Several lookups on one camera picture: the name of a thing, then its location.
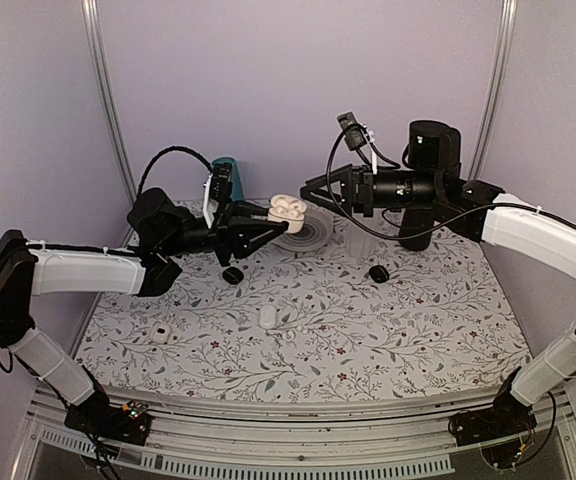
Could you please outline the white ribbed vase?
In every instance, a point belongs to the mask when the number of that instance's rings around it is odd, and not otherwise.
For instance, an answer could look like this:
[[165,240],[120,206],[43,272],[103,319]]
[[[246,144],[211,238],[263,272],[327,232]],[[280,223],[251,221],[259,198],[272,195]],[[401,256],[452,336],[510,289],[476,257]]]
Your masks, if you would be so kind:
[[373,254],[375,237],[355,224],[347,229],[345,246],[347,253],[354,258],[368,258]]

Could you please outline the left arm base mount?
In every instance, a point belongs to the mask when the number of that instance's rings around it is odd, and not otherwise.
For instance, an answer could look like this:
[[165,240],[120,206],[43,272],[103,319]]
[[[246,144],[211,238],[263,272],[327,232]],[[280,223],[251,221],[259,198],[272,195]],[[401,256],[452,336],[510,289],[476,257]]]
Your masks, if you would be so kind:
[[153,420],[148,409],[135,400],[112,406],[106,393],[97,391],[80,405],[69,405],[64,424],[91,437],[144,446]]

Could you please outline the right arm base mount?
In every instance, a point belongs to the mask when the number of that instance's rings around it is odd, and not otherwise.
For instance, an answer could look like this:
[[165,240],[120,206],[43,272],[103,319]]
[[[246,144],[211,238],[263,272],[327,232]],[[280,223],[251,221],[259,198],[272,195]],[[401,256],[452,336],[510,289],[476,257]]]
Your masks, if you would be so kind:
[[448,431],[458,446],[515,435],[515,439],[508,443],[482,450],[484,461],[499,470],[512,469],[520,463],[537,426],[532,408],[515,399],[510,391],[510,385],[503,385],[491,406],[458,412],[448,421]]

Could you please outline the grey spiral plate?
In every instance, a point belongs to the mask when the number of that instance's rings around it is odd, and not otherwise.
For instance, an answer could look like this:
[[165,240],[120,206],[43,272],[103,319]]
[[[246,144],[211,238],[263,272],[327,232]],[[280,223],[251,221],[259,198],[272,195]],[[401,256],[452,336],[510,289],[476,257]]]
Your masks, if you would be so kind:
[[330,214],[313,211],[306,215],[301,230],[283,234],[273,244],[295,253],[307,253],[323,248],[333,236],[334,225]]

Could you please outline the beige earbud charging case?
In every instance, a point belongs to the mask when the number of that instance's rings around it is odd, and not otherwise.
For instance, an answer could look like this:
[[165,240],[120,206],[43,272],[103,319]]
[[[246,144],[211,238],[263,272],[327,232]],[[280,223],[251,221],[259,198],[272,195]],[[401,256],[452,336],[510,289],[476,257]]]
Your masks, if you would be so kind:
[[273,222],[286,222],[287,233],[296,234],[301,231],[305,223],[307,205],[299,198],[277,194],[270,199],[267,219]]

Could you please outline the aluminium front rail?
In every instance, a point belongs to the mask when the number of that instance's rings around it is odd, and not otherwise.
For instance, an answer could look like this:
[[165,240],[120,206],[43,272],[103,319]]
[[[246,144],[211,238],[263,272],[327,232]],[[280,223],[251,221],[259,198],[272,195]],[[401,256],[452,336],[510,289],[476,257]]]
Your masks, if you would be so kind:
[[116,444],[123,479],[576,479],[576,419],[563,391],[536,404],[522,465],[498,470],[461,446],[450,418],[488,406],[484,388],[412,399],[253,403],[110,388],[149,405],[144,446]]

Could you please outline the floral patterned table mat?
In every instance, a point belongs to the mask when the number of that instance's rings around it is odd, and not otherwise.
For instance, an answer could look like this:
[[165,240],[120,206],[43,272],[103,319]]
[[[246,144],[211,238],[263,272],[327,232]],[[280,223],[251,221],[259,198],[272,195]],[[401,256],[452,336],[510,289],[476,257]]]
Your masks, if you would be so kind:
[[[350,224],[332,218],[323,248],[266,246],[237,263],[237,285],[213,254],[199,254],[180,260],[180,277],[161,297],[103,296],[77,362],[119,388],[307,403],[494,387],[530,360],[477,244],[440,230],[421,252],[375,240],[370,257],[354,258]],[[387,268],[387,282],[369,277],[374,265]],[[265,305],[278,310],[275,329],[258,325]],[[156,324],[171,327],[167,343],[150,341]]]

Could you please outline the teal cup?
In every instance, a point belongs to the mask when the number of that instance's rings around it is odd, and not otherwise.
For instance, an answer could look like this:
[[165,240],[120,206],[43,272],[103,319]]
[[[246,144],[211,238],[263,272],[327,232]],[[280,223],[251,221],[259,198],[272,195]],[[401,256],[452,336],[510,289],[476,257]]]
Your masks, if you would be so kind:
[[245,194],[241,177],[239,174],[237,160],[233,157],[219,157],[212,161],[213,167],[216,167],[218,165],[231,166],[231,182],[232,182],[231,198],[233,201],[244,200]]

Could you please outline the right aluminium frame post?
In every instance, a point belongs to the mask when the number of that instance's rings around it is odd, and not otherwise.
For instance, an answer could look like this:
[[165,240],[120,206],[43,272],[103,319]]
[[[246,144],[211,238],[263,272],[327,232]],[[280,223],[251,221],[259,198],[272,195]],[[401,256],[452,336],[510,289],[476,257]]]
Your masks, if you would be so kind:
[[503,84],[510,61],[513,35],[517,18],[518,1],[503,0],[494,48],[490,81],[487,88],[482,118],[475,142],[468,179],[478,179],[484,169],[487,152],[502,96]]

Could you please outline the small black earbud case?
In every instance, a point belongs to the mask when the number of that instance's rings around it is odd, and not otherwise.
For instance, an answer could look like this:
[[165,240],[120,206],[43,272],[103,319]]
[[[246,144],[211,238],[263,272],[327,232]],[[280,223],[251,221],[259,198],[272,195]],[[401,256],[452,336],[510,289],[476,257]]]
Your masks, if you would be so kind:
[[243,280],[244,274],[236,267],[228,267],[223,271],[222,278],[228,284],[237,285]]

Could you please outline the black earbud case gold trim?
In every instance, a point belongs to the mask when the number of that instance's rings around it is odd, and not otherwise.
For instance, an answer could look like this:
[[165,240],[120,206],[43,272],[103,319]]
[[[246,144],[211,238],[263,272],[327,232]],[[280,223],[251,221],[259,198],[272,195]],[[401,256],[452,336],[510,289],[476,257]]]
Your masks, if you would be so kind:
[[369,277],[376,283],[381,284],[389,280],[390,274],[383,265],[371,266],[368,271]]

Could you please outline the white open earbud case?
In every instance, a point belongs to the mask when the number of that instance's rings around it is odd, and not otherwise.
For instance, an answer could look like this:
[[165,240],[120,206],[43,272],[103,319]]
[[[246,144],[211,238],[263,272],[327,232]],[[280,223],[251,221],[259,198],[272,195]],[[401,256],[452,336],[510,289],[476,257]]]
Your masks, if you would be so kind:
[[165,344],[172,334],[172,329],[166,324],[156,324],[150,332],[150,341],[154,344]]

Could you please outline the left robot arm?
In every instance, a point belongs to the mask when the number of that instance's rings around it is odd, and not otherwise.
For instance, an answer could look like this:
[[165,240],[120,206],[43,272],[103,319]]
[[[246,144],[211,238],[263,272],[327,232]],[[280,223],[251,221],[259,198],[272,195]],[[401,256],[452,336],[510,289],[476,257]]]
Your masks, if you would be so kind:
[[0,350],[56,390],[94,433],[109,433],[117,423],[114,408],[93,376],[37,326],[32,298],[63,292],[158,297],[181,273],[177,258],[213,252],[228,266],[298,231],[303,219],[301,210],[264,209],[230,198],[206,199],[203,215],[196,217],[162,189],[151,188],[127,216],[138,236],[133,248],[50,246],[9,230],[0,238]]

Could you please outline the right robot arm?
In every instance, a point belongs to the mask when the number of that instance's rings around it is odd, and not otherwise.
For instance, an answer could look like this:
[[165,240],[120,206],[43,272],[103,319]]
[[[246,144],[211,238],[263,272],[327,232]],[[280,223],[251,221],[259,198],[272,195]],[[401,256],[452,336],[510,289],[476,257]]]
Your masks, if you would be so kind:
[[[400,163],[382,155],[310,179],[300,195],[354,221],[377,209],[404,213],[394,241],[410,251],[429,246],[447,228],[477,243],[521,253],[576,280],[576,224],[520,201],[504,189],[461,178],[461,134],[445,123],[416,120]],[[485,427],[505,436],[544,394],[576,375],[576,326],[516,370],[486,412]]]

